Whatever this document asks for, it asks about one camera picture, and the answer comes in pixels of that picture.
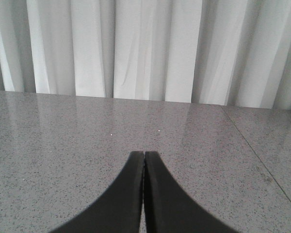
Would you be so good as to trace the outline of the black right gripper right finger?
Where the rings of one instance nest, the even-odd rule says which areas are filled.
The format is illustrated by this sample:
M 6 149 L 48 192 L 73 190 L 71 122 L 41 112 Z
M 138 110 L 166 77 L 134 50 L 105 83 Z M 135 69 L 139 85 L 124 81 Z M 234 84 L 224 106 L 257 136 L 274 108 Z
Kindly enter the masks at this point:
M 236 232 L 179 186 L 156 151 L 145 153 L 144 205 L 148 233 Z

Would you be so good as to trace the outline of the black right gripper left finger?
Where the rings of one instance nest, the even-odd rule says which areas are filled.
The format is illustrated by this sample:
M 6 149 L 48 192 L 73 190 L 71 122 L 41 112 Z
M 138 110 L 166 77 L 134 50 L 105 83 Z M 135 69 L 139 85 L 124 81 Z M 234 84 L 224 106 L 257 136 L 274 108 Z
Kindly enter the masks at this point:
M 143 203 L 144 153 L 133 151 L 119 175 L 87 209 L 53 233 L 137 233 Z

